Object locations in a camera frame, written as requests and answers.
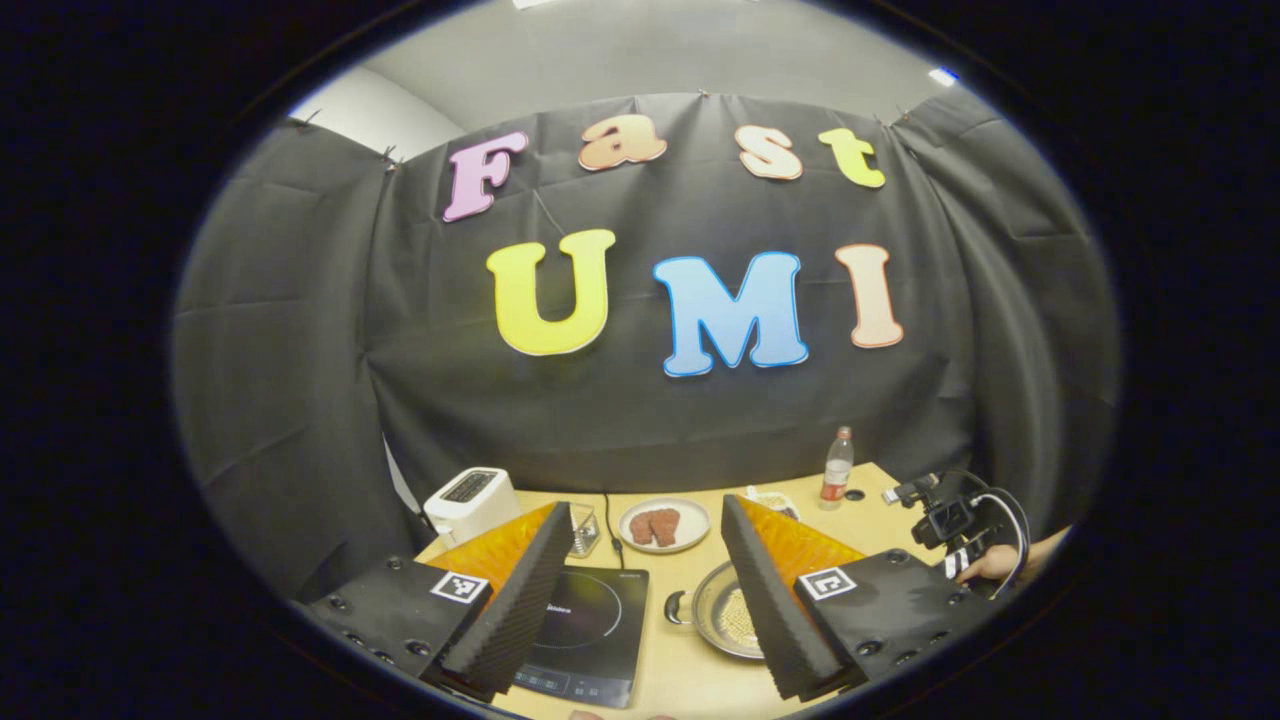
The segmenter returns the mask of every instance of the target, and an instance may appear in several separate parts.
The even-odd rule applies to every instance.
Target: foam letter
[[[577,163],[588,170],[607,170],[622,163],[644,163],[667,151],[658,128],[646,115],[618,115],[600,120],[582,133],[586,145]]]
[[[751,363],[760,368],[796,365],[809,357],[796,324],[795,275],[800,259],[787,252],[762,252],[751,259],[737,297],[728,293],[701,258],[672,258],[653,268],[653,277],[671,293],[675,352],[663,363],[672,377],[701,375],[713,360],[703,352],[700,328],[730,368],[737,368],[756,329]]]
[[[485,266],[493,273],[502,340],[526,355],[562,355],[590,345],[609,316],[604,251],[612,245],[613,233],[604,229],[576,232],[561,240],[561,252],[573,259],[577,305],[572,315],[556,323],[538,314],[535,266],[547,254],[541,243],[512,245],[489,255]]]
[[[774,179],[796,179],[804,172],[800,158],[787,150],[791,138],[780,129],[742,126],[733,140],[745,150],[739,155],[753,176]]]
[[[489,181],[494,187],[502,187],[502,183],[507,182],[507,172],[511,170],[511,155],[507,151],[520,152],[527,146],[529,136],[513,132],[451,155],[453,201],[444,209],[444,222],[452,223],[488,210],[493,205],[493,196],[484,191],[484,181]],[[494,156],[486,161],[490,152]]]
[[[902,325],[893,320],[888,281],[884,278],[888,251],[878,245],[846,245],[836,251],[836,260],[849,268],[849,279],[854,283],[854,302],[858,306],[854,345],[887,347],[902,340]]]
[[[881,187],[884,184],[884,173],[867,167],[867,155],[874,155],[876,149],[870,142],[858,140],[854,131],[849,128],[828,129],[818,136],[818,140],[831,146],[836,154],[836,164],[845,177],[863,187]]]

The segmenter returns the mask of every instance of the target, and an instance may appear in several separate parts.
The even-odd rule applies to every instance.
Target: yellow letter
[[[884,173],[867,167],[867,155],[874,155],[876,149],[870,142],[858,140],[854,131],[849,128],[828,129],[818,136],[824,145],[829,145],[836,154],[836,164],[845,177],[863,187],[881,187],[884,184]]]
[[[607,170],[622,163],[644,163],[667,151],[658,128],[646,115],[618,115],[600,120],[582,133],[586,146],[577,164],[588,170]]]
[[[836,251],[836,260],[849,268],[858,305],[858,327],[852,341],[858,347],[886,347],[902,340],[902,325],[893,320],[888,299],[884,263],[888,251],[878,245],[846,245]]]
[[[539,242],[503,247],[489,255],[485,266],[494,278],[494,306],[498,332],[507,345],[526,355],[562,355],[591,343],[609,316],[608,283],[604,277],[604,251],[613,245],[613,233],[582,231],[561,240],[561,252],[573,259],[573,314],[548,323],[538,314],[535,266],[547,254]]]
[[[753,176],[774,179],[796,179],[804,172],[800,158],[787,150],[791,138],[780,129],[742,126],[733,140],[745,150],[739,155]]]

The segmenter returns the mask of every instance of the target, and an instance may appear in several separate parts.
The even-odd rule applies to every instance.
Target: ceiling
[[[927,59],[800,0],[479,3],[365,60],[465,131],[654,92],[751,95],[892,122]]]

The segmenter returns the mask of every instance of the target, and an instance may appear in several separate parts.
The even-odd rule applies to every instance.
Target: pink letter
[[[884,263],[888,251],[878,245],[846,245],[836,251],[836,260],[849,268],[858,305],[858,327],[852,341],[858,347],[886,347],[902,340],[902,325],[893,320],[888,300]]]
[[[493,187],[502,187],[511,169],[511,155],[504,151],[520,152],[527,146],[529,136],[513,132],[449,156],[453,163],[453,202],[444,209],[444,222],[452,223],[488,210],[493,205],[493,196],[484,191],[484,181],[489,181]],[[490,152],[495,155],[485,161]]]

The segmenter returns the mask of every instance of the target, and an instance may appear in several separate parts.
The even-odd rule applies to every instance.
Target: pan handle
[[[684,597],[685,591],[676,591],[667,596],[666,615],[667,620],[675,623],[676,625],[692,625],[680,619],[680,598]]]

